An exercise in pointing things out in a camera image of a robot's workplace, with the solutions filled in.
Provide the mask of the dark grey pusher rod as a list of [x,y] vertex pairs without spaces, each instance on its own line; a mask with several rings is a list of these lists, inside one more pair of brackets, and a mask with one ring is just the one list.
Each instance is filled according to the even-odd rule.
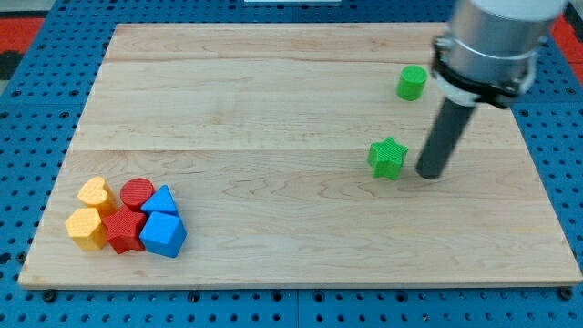
[[415,165],[422,178],[437,179],[442,175],[475,110],[475,105],[467,107],[444,99]]

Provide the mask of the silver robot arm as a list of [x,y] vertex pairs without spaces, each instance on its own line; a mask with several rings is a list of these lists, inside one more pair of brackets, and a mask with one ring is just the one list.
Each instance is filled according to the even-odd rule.
[[444,99],[415,169],[439,178],[480,103],[508,109],[534,84],[538,49],[567,0],[458,0],[433,40]]

